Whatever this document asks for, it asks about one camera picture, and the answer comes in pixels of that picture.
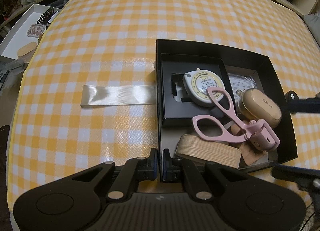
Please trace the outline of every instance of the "tablecloth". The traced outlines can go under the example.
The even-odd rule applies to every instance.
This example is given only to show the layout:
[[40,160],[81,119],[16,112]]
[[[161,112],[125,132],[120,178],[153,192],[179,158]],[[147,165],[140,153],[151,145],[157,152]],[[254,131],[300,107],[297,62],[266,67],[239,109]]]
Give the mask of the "tablecloth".
[[[271,0],[71,0],[24,73],[9,149],[10,210],[36,186],[103,161],[148,156],[154,105],[81,108],[80,101],[85,84],[154,85],[156,39],[261,53],[284,92],[319,92],[319,49],[297,14]],[[292,121],[299,157],[288,165],[319,169],[320,116]],[[274,181],[266,170],[256,175]]]

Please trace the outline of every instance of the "eyelash curler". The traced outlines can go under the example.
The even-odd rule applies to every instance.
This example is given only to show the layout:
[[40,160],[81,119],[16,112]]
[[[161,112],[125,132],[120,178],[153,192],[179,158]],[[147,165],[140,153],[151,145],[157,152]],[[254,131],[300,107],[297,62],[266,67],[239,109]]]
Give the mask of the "eyelash curler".
[[[222,105],[220,105],[215,99],[212,92],[222,92],[228,98],[229,109],[226,110],[224,107],[222,107]],[[280,140],[264,119],[259,119],[258,121],[251,120],[249,124],[245,124],[237,117],[230,94],[225,89],[219,87],[209,87],[207,88],[207,93],[212,102],[240,127],[243,134],[241,136],[234,136],[224,128],[217,118],[211,115],[197,115],[192,118],[192,124],[194,130],[201,139],[215,142],[225,141],[229,143],[242,143],[246,140],[249,140],[258,150],[268,152],[274,151],[278,147]],[[214,121],[222,130],[222,134],[220,136],[204,135],[200,131],[197,124],[201,119],[209,119]]]

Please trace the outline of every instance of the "white ribbon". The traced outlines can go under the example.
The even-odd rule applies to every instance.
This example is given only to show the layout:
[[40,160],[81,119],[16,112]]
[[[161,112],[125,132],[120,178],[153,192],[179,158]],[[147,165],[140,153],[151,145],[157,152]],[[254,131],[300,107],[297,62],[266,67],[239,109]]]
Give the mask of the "white ribbon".
[[155,86],[82,86],[81,106],[155,104]]

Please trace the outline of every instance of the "pillow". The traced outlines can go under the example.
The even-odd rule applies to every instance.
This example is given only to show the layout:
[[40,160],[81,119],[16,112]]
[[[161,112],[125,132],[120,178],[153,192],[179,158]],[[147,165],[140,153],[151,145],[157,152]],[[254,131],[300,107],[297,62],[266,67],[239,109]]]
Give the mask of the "pillow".
[[320,16],[316,14],[307,14],[303,17],[303,19],[320,46]]

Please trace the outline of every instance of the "tape measure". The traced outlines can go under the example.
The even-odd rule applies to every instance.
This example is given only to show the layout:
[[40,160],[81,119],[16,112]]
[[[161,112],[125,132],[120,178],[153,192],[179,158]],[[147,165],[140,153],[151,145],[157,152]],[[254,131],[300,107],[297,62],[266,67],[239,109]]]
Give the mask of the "tape measure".
[[[217,74],[199,68],[184,74],[183,84],[192,101],[203,107],[214,106],[214,103],[207,95],[207,88],[225,88],[222,79]],[[223,98],[222,93],[214,92],[213,94],[217,101],[220,101]]]

